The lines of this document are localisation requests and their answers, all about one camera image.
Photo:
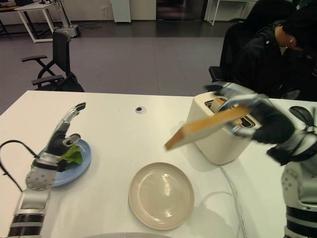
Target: robotic arm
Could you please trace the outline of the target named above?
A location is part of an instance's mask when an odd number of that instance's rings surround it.
[[[220,111],[245,105],[262,124],[259,129],[252,129],[229,123],[227,127],[233,134],[277,144],[267,154],[285,165],[281,181],[287,218],[284,238],[317,238],[317,135],[295,129],[290,119],[268,99],[250,89],[226,82],[209,87],[228,99]]]
[[[40,238],[50,190],[55,181],[60,157],[69,147],[80,139],[79,134],[65,138],[70,121],[83,110],[86,103],[73,107],[60,121],[44,149],[43,155],[33,161],[32,168],[26,177],[27,188],[20,196],[14,212],[8,237]]]

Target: white toaster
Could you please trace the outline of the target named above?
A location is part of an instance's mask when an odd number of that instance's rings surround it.
[[[186,122],[209,117],[216,113],[211,110],[211,104],[215,98],[219,97],[215,96],[212,92],[194,97]],[[247,128],[259,126],[258,122],[249,115],[242,118],[241,121],[242,124],[239,126]],[[213,164],[223,165],[237,159],[250,142],[250,139],[235,136],[229,129],[223,127],[217,132],[204,139],[198,140],[195,143]]]

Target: black office chair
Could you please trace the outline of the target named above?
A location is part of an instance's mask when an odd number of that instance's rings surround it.
[[[230,70],[239,51],[254,38],[259,30],[277,20],[288,18],[295,11],[295,5],[286,0],[259,0],[246,19],[232,19],[231,21],[242,23],[231,26],[226,32],[220,66],[209,67],[212,81],[229,81]]]
[[[43,68],[38,74],[38,79],[33,80],[32,84],[37,85],[36,90],[41,91],[67,91],[67,92],[84,92],[84,89],[77,82],[76,76],[70,71],[69,61],[69,42],[70,36],[67,33],[53,32],[53,60],[48,64],[44,64],[41,59],[46,59],[47,56],[32,56],[21,59],[22,62],[35,60]],[[62,75],[55,75],[51,70],[56,64],[61,70],[65,72],[66,77]],[[45,72],[48,72],[49,77],[42,77]]]

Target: small round object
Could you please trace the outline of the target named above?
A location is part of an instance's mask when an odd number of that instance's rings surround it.
[[[135,112],[136,113],[138,113],[138,114],[144,114],[144,113],[146,113],[147,112],[147,110],[146,110],[146,108],[145,107],[137,107],[136,109],[135,109]]]
[[[167,163],[153,163],[137,172],[131,182],[129,203],[135,216],[157,230],[184,223],[194,208],[194,191],[186,175]]]

